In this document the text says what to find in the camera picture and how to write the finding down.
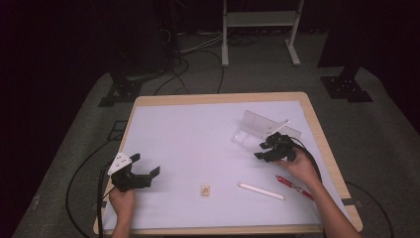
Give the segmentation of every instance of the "human hand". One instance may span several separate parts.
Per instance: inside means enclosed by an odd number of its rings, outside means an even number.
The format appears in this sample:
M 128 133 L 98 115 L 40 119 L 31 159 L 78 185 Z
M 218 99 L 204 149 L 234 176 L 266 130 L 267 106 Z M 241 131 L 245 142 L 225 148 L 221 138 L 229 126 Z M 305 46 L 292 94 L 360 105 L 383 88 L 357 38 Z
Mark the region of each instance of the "human hand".
M 297 148 L 293 148 L 293 151 L 296 154 L 296 159 L 293 162 L 279 160 L 275 161 L 275 163 L 286 168 L 295 178 L 305 183 L 306 186 L 312 182 L 319 182 L 315 169 L 306 154 Z
M 118 221 L 131 223 L 136 206 L 136 193 L 133 189 L 125 192 L 114 187 L 109 193 L 109 200 L 117 214 Z

